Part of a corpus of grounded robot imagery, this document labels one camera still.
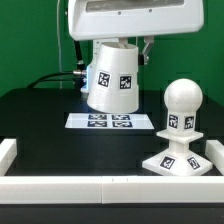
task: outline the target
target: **black tabletop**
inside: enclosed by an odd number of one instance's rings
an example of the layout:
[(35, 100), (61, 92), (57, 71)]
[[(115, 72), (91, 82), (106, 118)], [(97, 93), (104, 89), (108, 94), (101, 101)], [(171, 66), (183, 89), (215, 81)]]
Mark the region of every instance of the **black tabletop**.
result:
[[(65, 128), (69, 113), (97, 113), (87, 106), (77, 91), (15, 89), (8, 92), (0, 98), (0, 136), (17, 139), (18, 155), (7, 175), (156, 175), (141, 166), (143, 160), (168, 148), (168, 140), (156, 136), (157, 131), (166, 129), (167, 108), (163, 94), (162, 91), (140, 92), (140, 107), (136, 113), (147, 114), (154, 130), (96, 130)], [(191, 143), (190, 149), (202, 156), (206, 140), (217, 139), (224, 143), (224, 108), (204, 96), (197, 112), (196, 130), (203, 132), (204, 137)], [(220, 173), (214, 168), (205, 175)], [(189, 220), (222, 223), (224, 220), (224, 205), (200, 207), (203, 210), (187, 204), (1, 205), (0, 214), (4, 214), (5, 223), (14, 223), (15, 217), (9, 214), (15, 212), (26, 212), (32, 219), (29, 223), (39, 223), (38, 220), (61, 223), (60, 214), (51, 216), (55, 211), (63, 214), (65, 223), (190, 223)], [(45, 214), (44, 220), (50, 222), (42, 220), (41, 212)], [(198, 215), (200, 212), (203, 212), (203, 218)]]

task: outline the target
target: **white base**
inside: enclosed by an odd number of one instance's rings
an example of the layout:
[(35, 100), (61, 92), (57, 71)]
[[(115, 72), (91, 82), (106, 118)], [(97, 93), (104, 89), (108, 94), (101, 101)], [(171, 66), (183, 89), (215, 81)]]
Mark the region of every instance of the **white base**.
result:
[[(171, 158), (171, 165), (165, 167), (164, 161), (168, 161), (168, 157)], [(177, 154), (167, 149), (145, 160), (142, 167), (164, 176), (200, 176), (212, 169), (212, 163), (190, 150)]]
[(200, 176), (212, 169), (212, 163), (189, 150), (189, 143), (203, 136), (192, 132), (189, 136), (177, 136), (168, 130), (157, 136), (169, 139), (169, 148), (143, 161), (142, 167), (164, 176)]

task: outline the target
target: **white ball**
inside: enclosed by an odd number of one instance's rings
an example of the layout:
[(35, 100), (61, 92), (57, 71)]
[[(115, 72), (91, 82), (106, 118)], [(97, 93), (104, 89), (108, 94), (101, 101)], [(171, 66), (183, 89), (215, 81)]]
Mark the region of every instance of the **white ball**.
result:
[(203, 95), (195, 82), (189, 79), (179, 79), (168, 86), (164, 99), (169, 111), (187, 113), (198, 110)]

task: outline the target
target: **cable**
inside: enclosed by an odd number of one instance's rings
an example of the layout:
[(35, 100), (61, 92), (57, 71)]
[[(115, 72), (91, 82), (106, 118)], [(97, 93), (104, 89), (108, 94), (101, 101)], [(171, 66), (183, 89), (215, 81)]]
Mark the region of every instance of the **cable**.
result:
[(61, 47), (61, 34), (60, 34), (60, 4), (61, 0), (57, 3), (57, 40), (58, 40), (58, 61), (59, 71), (62, 72), (62, 47)]
[(80, 42), (74, 40), (74, 46), (75, 46), (75, 54), (76, 54), (76, 59), (77, 59), (77, 69), (78, 70), (85, 70), (86, 65), (83, 61)]
[(58, 72), (58, 73), (53, 73), (53, 74), (49, 74), (49, 75), (45, 75), (39, 79), (37, 79), (35, 82), (32, 82), (31, 84), (29, 84), (27, 86), (27, 88), (33, 88), (36, 84), (38, 84), (39, 82), (52, 78), (52, 77), (61, 77), (61, 76), (65, 76), (65, 75), (73, 75), (73, 72)]

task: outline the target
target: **chess piece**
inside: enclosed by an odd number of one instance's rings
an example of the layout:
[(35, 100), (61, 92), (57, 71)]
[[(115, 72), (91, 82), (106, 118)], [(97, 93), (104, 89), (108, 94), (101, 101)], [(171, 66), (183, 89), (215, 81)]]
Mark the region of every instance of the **chess piece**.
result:
[(167, 129), (157, 136), (169, 139), (169, 148), (143, 162), (143, 168), (161, 175), (199, 176), (212, 163), (189, 150), (189, 143), (203, 137), (195, 131), (196, 111), (202, 103), (200, 87), (188, 79), (177, 80), (165, 92)]

